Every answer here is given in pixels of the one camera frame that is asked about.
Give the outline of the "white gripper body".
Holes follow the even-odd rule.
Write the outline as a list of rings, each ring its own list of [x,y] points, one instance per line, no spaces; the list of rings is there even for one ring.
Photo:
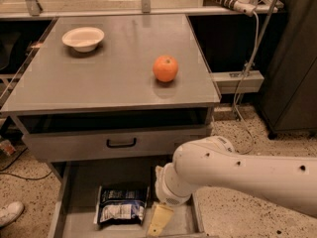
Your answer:
[[[179,206],[189,200],[198,186],[181,178],[173,163],[168,163],[164,167],[156,166],[155,189],[160,202],[168,206]]]

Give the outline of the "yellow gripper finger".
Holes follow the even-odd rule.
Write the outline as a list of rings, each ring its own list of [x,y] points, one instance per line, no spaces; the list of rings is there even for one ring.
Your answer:
[[[152,218],[147,231],[147,236],[159,237],[173,214],[174,210],[170,206],[163,203],[155,203],[152,207]]]

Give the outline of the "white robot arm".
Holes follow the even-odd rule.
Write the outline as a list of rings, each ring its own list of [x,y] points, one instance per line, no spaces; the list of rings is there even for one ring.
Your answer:
[[[172,161],[156,168],[158,204],[148,229],[160,236],[174,210],[202,186],[225,187],[317,216],[317,159],[249,156],[221,136],[180,145]]]

